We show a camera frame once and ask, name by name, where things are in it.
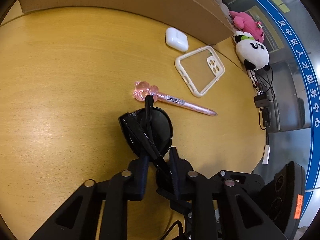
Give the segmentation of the white power strip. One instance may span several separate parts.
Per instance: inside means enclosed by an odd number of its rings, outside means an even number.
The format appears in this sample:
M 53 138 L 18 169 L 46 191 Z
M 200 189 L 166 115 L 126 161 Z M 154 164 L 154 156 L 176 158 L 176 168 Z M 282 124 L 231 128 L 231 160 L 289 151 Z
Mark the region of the white power strip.
M 265 145 L 262 158 L 262 165 L 267 165 L 270 158 L 270 145 Z

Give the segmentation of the panda plush toy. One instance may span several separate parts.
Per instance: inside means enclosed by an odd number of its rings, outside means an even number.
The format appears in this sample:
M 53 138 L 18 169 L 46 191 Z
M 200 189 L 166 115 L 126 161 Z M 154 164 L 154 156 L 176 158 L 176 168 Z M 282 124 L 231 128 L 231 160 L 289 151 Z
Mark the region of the panda plush toy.
M 233 35 L 236 54 L 247 70 L 270 70 L 270 56 L 267 48 L 247 32 L 236 31 Z

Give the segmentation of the pink plush toy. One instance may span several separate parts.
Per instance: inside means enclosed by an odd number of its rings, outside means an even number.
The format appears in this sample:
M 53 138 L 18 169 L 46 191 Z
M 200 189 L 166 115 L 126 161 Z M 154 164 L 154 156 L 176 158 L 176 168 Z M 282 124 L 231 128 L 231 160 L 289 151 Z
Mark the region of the pink plush toy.
M 245 12 L 229 12 L 235 27 L 244 32 L 250 33 L 256 41 L 264 42 L 263 25 L 260 21 L 255 21 L 249 14 Z

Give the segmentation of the white earbuds case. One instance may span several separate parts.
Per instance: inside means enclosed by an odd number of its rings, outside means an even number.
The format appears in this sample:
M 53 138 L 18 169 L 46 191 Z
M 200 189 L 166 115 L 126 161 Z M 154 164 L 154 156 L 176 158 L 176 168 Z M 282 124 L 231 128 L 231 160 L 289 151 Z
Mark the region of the white earbuds case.
M 181 52 L 186 52 L 189 49 L 187 36 L 176 28 L 169 27 L 165 31 L 166 44 Z

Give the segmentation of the clear white phone case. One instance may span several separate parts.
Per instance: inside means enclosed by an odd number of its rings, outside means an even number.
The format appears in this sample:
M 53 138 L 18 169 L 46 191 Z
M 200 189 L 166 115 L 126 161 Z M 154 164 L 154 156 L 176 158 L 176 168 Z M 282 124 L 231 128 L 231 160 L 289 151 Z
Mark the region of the clear white phone case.
M 175 67 L 193 94 L 200 98 L 223 76 L 225 67 L 211 46 L 205 46 L 176 58 Z

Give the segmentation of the black sunglasses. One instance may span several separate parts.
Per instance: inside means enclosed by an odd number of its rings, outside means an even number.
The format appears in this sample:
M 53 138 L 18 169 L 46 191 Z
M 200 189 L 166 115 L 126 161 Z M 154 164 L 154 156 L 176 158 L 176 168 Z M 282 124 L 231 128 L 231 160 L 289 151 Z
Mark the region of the black sunglasses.
M 173 126 L 167 113 L 153 106 L 153 97 L 148 95 L 144 108 L 125 113 L 118 121 L 133 153 L 147 157 L 159 172 L 171 174 L 164 156 L 172 146 Z

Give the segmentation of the pink crystal bear pen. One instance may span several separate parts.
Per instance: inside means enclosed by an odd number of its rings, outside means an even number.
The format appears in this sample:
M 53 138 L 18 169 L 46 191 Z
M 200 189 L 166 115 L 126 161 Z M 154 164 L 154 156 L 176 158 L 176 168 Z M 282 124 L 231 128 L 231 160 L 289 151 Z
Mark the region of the pink crystal bear pen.
M 154 102 L 161 101 L 208 116 L 217 116 L 217 113 L 211 109 L 162 93 L 159 91 L 157 86 L 150 85 L 146 81 L 136 81 L 135 88 L 132 93 L 133 97 L 138 101 L 145 101 L 147 96 L 152 96 Z

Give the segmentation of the black power adapter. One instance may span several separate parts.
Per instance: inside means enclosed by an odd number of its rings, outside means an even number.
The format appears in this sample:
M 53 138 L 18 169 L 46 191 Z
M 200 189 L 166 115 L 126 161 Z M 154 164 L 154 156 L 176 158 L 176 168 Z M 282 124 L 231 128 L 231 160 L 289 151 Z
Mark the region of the black power adapter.
M 254 104 L 257 108 L 269 106 L 269 100 L 266 94 L 259 94 L 254 97 Z

